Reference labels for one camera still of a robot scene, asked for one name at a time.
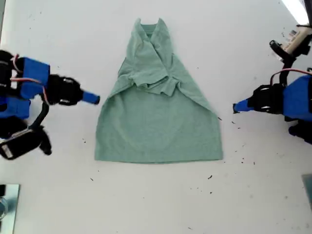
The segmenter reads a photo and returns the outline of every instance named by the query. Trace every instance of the green t-shirt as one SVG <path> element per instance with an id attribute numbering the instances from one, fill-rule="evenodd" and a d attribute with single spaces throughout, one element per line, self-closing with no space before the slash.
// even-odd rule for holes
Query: green t-shirt
<path id="1" fill-rule="evenodd" d="M 222 159 L 219 122 L 176 55 L 163 20 L 135 23 L 98 118 L 95 159 L 172 163 Z"/>

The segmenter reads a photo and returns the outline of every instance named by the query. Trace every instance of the white table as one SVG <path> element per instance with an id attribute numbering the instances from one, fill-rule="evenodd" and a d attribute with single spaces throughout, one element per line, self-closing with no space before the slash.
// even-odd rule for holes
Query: white table
<path id="1" fill-rule="evenodd" d="M 175 53 L 223 119 L 224 161 L 94 161 L 97 117 L 138 17 L 167 23 Z M 47 62 L 102 98 L 50 109 L 51 156 L 0 159 L 0 182 L 21 185 L 15 234 L 311 233 L 301 175 L 312 172 L 312 146 L 289 135 L 282 116 L 232 114 L 282 67 L 269 41 L 295 25 L 279 0 L 7 0 L 2 49 Z"/>

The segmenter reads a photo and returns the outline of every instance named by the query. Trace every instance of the metal plate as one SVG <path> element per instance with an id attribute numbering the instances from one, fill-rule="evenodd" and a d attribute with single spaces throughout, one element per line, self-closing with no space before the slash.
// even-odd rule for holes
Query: metal plate
<path id="1" fill-rule="evenodd" d="M 0 234 L 13 234 L 19 189 L 20 186 L 18 184 L 5 185 L 5 195 L 3 197 L 8 203 L 9 211 L 1 221 Z"/>

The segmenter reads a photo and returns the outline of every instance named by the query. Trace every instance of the red wire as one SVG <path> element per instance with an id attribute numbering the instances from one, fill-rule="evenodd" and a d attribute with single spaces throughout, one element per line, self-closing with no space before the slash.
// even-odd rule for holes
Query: red wire
<path id="1" fill-rule="evenodd" d="M 42 83 L 37 80 L 37 79 L 32 79 L 32 78 L 11 78 L 10 79 L 11 81 L 16 81 L 16 82 L 19 82 L 19 81 L 30 81 L 30 82 L 34 82 L 34 83 L 37 83 L 37 84 L 40 84 L 42 85 Z M 48 97 L 47 97 L 47 93 L 46 93 L 46 90 L 44 88 L 44 86 L 42 85 L 42 90 L 43 90 L 43 97 L 44 97 L 44 101 L 50 105 L 49 101 L 48 101 Z"/>
<path id="2" fill-rule="evenodd" d="M 18 73 L 23 73 L 23 72 L 17 67 L 17 65 L 16 65 L 16 62 L 17 62 L 19 56 L 20 56 L 19 54 L 16 54 L 16 55 L 14 56 L 14 58 L 12 59 L 12 60 L 13 60 L 13 66 L 14 66 L 15 70 L 16 70 Z"/>
<path id="3" fill-rule="evenodd" d="M 279 72 L 276 72 L 274 73 L 272 76 L 271 76 L 271 79 L 270 79 L 270 85 L 273 85 L 273 79 L 274 79 L 274 76 L 281 73 L 281 72 L 285 72 L 285 71 L 289 71 L 289 72 L 300 72 L 300 73 L 303 73 L 303 74 L 306 74 L 306 75 L 310 75 L 312 76 L 312 73 L 311 72 L 307 72 L 307 71 L 303 71 L 303 70 L 299 70 L 299 69 L 293 69 L 293 68 L 285 68 L 283 70 L 280 70 Z"/>

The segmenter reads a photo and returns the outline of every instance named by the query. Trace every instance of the light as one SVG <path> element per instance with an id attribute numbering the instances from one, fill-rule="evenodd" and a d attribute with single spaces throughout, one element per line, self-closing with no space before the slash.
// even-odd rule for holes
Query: light
<path id="1" fill-rule="evenodd" d="M 282 0 L 298 24 L 308 24 L 308 14 L 300 0 Z"/>

